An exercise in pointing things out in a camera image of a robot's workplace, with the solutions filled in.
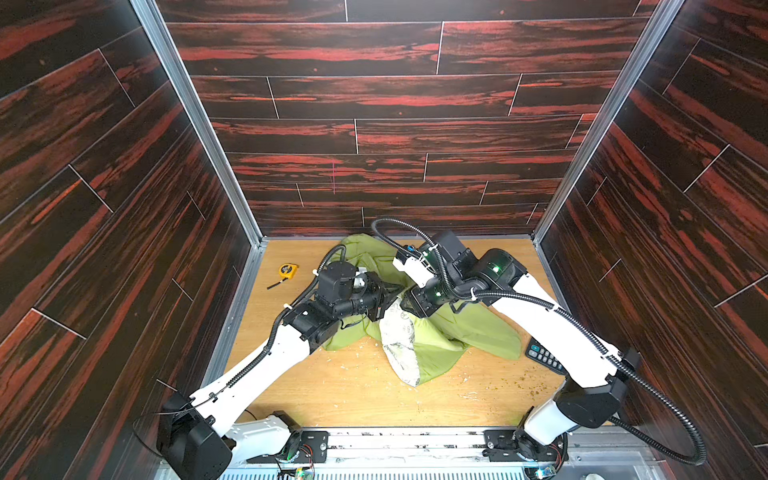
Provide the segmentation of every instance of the green cloth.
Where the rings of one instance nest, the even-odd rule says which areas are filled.
[[[346,261],[377,272],[385,282],[398,283],[406,288],[414,285],[407,274],[392,265],[395,249],[373,237],[360,233],[342,242],[346,245]],[[368,335],[381,342],[379,324],[367,317],[354,316],[344,319],[344,325],[362,322],[340,329],[323,348],[339,350]],[[485,305],[471,303],[459,314],[450,305],[440,307],[428,319],[414,318],[414,351],[419,361],[420,383],[448,372],[464,352],[474,346],[503,359],[520,358],[521,343],[517,332]]]

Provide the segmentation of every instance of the wooden floor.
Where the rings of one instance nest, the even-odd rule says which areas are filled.
[[[530,240],[464,243],[478,257],[493,247],[507,250],[554,297]],[[271,240],[267,244],[227,368],[267,338],[283,304],[309,284],[312,270],[335,244],[333,240]],[[289,262],[300,266],[296,276],[267,292],[266,287],[279,280],[278,267]],[[525,348],[530,336],[506,320],[519,331]],[[471,348],[445,375],[412,388],[400,382],[379,343],[366,337],[338,352],[318,349],[272,384],[249,410],[259,418],[284,410],[304,426],[516,425],[563,378],[525,357],[509,361]],[[249,418],[244,414],[241,421]]]

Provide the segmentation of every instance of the black remote control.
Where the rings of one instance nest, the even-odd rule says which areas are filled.
[[[525,349],[525,356],[536,363],[542,364],[555,373],[560,375],[565,375],[567,373],[565,368],[563,368],[563,365],[533,337],[531,337],[531,341],[528,342],[528,348]]]

